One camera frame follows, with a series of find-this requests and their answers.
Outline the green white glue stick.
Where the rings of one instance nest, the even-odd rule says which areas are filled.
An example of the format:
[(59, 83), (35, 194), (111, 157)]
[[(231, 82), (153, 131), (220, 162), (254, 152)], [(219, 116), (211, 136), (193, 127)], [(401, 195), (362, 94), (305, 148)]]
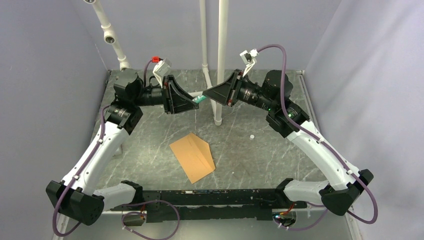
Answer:
[(202, 101), (204, 101), (206, 98), (207, 98), (206, 96), (204, 96), (204, 95), (200, 94), (200, 95), (196, 96), (196, 97), (193, 99), (193, 101), (194, 101), (195, 103), (199, 104), (199, 103), (201, 103)]

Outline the brown paper envelope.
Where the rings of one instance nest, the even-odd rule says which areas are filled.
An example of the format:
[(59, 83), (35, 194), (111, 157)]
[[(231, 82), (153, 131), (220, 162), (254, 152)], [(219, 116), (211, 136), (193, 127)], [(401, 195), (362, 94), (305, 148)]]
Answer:
[(191, 184), (216, 169), (210, 145), (192, 132), (171, 143), (169, 147)]

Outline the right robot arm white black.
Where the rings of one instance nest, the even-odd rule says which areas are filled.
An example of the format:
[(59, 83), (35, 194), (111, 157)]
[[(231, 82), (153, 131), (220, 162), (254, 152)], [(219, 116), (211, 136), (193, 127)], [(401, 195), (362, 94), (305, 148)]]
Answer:
[(288, 76), (280, 70), (269, 71), (262, 85), (258, 85), (237, 69), (223, 83), (203, 91), (203, 95), (223, 106), (232, 107), (241, 101), (267, 111), (269, 126), (301, 149), (324, 174), (324, 181), (293, 178), (282, 181), (275, 189), (275, 200), (280, 207), (287, 208), (293, 202), (309, 202), (343, 216), (374, 176), (368, 169), (359, 170), (335, 155), (308, 114), (290, 100), (292, 89)]

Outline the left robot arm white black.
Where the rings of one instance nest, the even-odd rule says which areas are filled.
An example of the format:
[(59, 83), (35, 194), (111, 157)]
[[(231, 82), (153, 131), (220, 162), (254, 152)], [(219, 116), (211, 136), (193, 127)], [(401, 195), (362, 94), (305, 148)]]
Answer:
[(153, 85), (134, 69), (115, 75), (114, 100), (100, 111), (100, 128), (77, 164), (61, 181), (51, 181), (47, 196), (53, 215), (67, 216), (80, 224), (92, 225), (105, 210), (126, 205), (131, 210), (144, 203), (141, 185), (124, 180), (97, 189), (100, 176), (118, 147), (132, 134), (143, 116), (142, 107), (162, 106), (166, 114), (197, 110), (201, 94), (192, 96), (169, 74)]

